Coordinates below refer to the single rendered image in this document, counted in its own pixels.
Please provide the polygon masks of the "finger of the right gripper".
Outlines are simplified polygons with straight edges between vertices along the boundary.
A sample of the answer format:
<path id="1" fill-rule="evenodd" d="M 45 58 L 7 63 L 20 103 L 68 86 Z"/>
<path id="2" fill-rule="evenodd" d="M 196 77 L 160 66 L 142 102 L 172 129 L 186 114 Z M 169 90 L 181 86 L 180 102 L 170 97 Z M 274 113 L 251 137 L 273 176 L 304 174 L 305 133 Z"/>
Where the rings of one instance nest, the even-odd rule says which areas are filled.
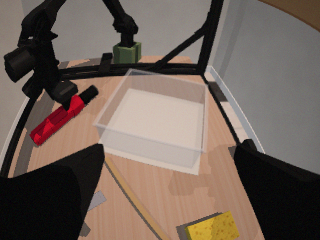
<path id="1" fill-rule="evenodd" d="M 53 88 L 54 88 L 53 86 L 50 86 L 48 89 L 45 89 L 45 91 L 48 93 L 48 95 L 51 97 L 52 100 L 54 100 L 51 94 Z"/>
<path id="2" fill-rule="evenodd" d="M 63 106 L 63 108 L 65 109 L 65 111 L 69 110 L 70 103 L 71 103 L 71 98 L 61 104 Z"/>

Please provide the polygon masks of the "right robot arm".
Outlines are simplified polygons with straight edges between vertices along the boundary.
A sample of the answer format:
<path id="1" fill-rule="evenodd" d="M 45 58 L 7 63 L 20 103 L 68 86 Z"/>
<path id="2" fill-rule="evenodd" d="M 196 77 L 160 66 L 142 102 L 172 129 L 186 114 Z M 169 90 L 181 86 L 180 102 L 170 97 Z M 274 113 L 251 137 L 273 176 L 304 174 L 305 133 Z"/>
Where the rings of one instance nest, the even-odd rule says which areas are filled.
<path id="1" fill-rule="evenodd" d="M 17 44 L 19 48 L 4 55 L 6 73 L 14 83 L 34 70 L 34 74 L 22 87 L 23 93 L 32 101 L 38 99 L 43 88 L 50 87 L 43 74 L 34 67 L 47 64 L 55 58 L 51 40 L 58 35 L 50 30 L 56 21 L 58 10 L 65 1 L 45 0 L 34 8 L 21 23 L 22 30 Z M 112 26 L 117 33 L 121 33 L 119 46 L 131 48 L 136 44 L 134 34 L 137 34 L 139 29 L 134 19 L 125 13 L 119 0 L 102 1 L 114 17 Z M 28 39 L 29 37 L 33 39 Z"/>

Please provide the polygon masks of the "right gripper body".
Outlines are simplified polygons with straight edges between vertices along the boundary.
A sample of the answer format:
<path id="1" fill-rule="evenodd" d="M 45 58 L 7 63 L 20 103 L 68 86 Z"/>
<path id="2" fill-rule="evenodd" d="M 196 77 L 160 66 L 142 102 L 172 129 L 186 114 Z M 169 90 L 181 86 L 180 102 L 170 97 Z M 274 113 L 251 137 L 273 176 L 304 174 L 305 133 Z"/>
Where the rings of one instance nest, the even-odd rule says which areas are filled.
<path id="1" fill-rule="evenodd" d="M 62 104 L 78 93 L 78 87 L 75 83 L 69 80 L 65 80 L 63 82 L 60 81 L 60 79 L 63 77 L 63 74 L 59 72 L 59 64 L 59 60 L 54 58 L 47 64 L 40 66 L 36 65 L 35 70 L 40 72 L 40 74 L 43 74 L 49 86 L 54 87 L 51 92 L 52 97 L 59 104 Z"/>

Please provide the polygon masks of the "yellow sponge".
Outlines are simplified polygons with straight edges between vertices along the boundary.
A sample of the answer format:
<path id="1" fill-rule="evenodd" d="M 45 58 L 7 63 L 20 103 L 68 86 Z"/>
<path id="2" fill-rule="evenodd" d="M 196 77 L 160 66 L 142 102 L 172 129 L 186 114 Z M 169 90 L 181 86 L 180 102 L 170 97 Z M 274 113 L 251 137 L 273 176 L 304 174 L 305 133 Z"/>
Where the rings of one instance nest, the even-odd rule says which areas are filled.
<path id="1" fill-rule="evenodd" d="M 240 236 L 230 211 L 184 229 L 188 240 L 233 240 Z"/>

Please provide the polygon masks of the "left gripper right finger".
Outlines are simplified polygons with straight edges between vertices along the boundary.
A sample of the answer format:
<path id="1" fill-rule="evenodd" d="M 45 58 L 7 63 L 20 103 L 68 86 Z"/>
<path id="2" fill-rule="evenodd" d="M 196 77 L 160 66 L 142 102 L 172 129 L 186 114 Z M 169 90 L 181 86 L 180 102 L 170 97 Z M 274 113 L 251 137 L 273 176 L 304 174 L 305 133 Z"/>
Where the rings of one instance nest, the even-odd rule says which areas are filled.
<path id="1" fill-rule="evenodd" d="M 320 175 L 238 145 L 234 163 L 265 240 L 320 233 Z"/>

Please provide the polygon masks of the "grey flat bar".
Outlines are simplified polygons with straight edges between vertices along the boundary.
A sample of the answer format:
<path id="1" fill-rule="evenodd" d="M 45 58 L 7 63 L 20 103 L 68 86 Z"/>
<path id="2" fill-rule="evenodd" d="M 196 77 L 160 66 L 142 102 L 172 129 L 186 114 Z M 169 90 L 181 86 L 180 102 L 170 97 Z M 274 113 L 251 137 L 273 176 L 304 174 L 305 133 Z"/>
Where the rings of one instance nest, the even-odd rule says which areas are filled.
<path id="1" fill-rule="evenodd" d="M 94 194 L 93 199 L 91 200 L 91 203 L 90 203 L 88 211 L 93 209 L 93 208 L 95 208 L 96 206 L 100 205 L 101 203 L 103 203 L 105 201 L 106 201 L 106 198 L 104 197 L 104 195 L 101 192 L 101 190 L 98 191 L 97 193 Z"/>

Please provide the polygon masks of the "tan wooden stick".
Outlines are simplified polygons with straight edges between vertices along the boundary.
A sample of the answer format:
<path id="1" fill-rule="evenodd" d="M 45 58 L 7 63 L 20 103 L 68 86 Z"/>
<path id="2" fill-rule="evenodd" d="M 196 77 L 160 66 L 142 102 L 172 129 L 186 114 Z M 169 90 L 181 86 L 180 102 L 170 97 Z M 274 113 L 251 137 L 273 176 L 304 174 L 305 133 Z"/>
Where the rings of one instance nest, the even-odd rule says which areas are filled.
<path id="1" fill-rule="evenodd" d="M 129 187 L 126 185 L 112 162 L 110 161 L 109 157 L 105 158 L 105 162 L 112 171 L 113 175 L 125 191 L 125 193 L 128 195 L 128 197 L 131 199 L 135 207 L 138 209 L 138 211 L 141 213 L 141 215 L 145 218 L 145 220 L 148 222 L 148 224 L 152 227 L 152 229 L 157 233 L 157 235 L 162 240 L 169 240 L 169 238 L 163 233 L 163 231 L 158 227 L 158 225 L 153 221 L 153 219 L 150 217 L 150 215 L 146 212 L 146 210 L 143 208 L 143 206 L 140 204 L 140 202 L 137 200 L 137 198 L 134 196 L 134 194 L 131 192 Z"/>

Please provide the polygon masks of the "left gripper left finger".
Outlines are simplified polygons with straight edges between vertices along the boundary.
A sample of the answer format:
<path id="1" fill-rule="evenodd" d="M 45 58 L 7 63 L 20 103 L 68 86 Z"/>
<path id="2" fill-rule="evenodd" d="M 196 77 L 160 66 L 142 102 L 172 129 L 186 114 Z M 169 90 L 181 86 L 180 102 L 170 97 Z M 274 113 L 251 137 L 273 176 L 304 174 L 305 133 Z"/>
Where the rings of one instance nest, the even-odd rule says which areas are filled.
<path id="1" fill-rule="evenodd" d="M 41 168 L 0 177 L 0 221 L 16 240 L 78 240 L 105 160 L 96 143 Z"/>

